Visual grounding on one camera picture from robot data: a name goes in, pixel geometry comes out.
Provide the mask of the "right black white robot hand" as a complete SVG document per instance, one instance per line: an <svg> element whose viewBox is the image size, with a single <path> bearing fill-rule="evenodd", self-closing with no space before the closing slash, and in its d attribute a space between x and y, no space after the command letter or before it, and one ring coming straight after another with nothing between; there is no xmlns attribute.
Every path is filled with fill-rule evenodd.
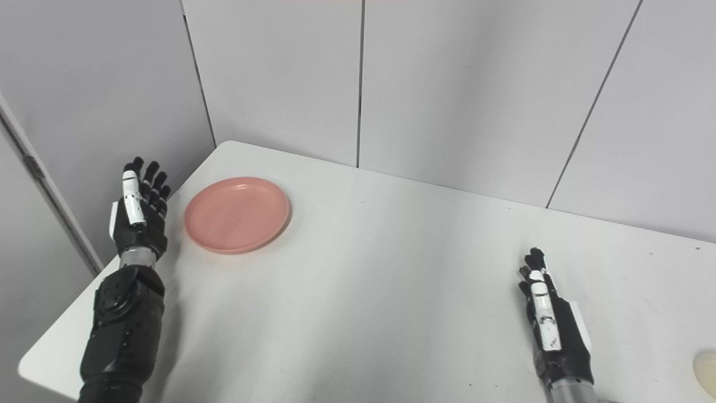
<svg viewBox="0 0 716 403"><path fill-rule="evenodd" d="M534 335L537 376L547 387L564 378L593 385L591 342L580 310L558 294L543 251L531 248L519 274L527 323Z"/></svg>

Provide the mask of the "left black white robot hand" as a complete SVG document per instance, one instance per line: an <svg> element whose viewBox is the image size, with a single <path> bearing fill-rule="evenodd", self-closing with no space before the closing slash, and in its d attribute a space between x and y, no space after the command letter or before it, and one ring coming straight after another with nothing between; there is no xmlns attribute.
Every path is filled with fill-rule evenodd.
<svg viewBox="0 0 716 403"><path fill-rule="evenodd" d="M143 249L157 261L168 248L166 216L171 187L168 174L157 161L146 164L140 156L126 163L122 175L122 196L113 202L109 233L117 255Z"/></svg>

